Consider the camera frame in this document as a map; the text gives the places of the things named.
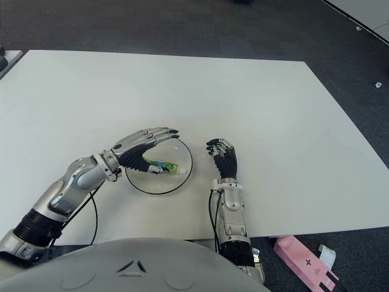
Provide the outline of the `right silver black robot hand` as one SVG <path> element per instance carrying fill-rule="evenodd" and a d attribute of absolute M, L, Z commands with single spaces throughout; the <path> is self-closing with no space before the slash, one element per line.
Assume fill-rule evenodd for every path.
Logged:
<path fill-rule="evenodd" d="M 234 146 L 224 138 L 212 139 L 206 143 L 207 151 L 213 157 L 222 179 L 236 179 L 238 163 Z"/>

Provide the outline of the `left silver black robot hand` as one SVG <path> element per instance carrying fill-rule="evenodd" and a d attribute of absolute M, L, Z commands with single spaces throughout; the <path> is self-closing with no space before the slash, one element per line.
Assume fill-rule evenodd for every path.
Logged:
<path fill-rule="evenodd" d="M 149 149 L 170 139 L 177 139 L 179 131 L 168 127 L 139 130 L 119 140 L 111 148 L 119 164 L 140 172 L 160 173 L 162 167 L 150 164 L 143 158 Z"/>

